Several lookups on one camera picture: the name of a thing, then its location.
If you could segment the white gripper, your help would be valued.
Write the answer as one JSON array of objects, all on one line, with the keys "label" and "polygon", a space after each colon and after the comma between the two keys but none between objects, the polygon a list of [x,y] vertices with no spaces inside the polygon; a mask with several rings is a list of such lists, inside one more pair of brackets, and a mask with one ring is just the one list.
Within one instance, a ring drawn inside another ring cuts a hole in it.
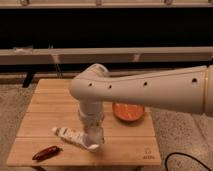
[{"label": "white gripper", "polygon": [[100,125],[104,120],[102,102],[81,102],[79,104],[79,118],[83,123],[83,130],[91,135],[91,126],[96,126],[96,140],[99,144],[104,143],[104,130]]}]

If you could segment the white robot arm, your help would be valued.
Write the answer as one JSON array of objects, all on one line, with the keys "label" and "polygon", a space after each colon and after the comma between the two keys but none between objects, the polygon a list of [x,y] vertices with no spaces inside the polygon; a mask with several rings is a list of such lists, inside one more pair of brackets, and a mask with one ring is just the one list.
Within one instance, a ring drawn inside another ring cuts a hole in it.
[{"label": "white robot arm", "polygon": [[213,65],[112,78],[93,64],[71,80],[69,91],[88,128],[102,122],[105,101],[213,117]]}]

